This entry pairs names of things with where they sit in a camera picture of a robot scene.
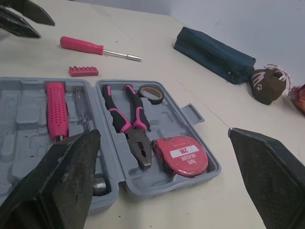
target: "black tape roll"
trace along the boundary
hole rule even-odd
[[[164,93],[159,88],[145,85],[140,87],[138,95],[147,98],[153,105],[160,104],[164,98]]]

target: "pink and black pliers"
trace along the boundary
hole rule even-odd
[[[130,151],[138,160],[142,169],[148,169],[152,165],[152,148],[145,132],[149,130],[150,124],[144,114],[143,103],[130,84],[125,85],[125,93],[131,102],[131,122],[115,106],[110,85],[102,87],[102,95],[105,99],[107,110],[113,117],[113,123],[117,133],[125,133]]]

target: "red tape measure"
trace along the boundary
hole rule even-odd
[[[198,141],[187,136],[157,139],[153,150],[170,176],[194,177],[208,167],[208,157]]]

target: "white wall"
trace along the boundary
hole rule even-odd
[[[168,14],[305,84],[305,0],[77,0]]]

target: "tool case latch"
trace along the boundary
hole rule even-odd
[[[201,114],[192,104],[188,104],[181,109],[186,114],[186,116],[189,118],[189,120],[192,122],[193,125],[204,122],[204,118],[201,116]]]

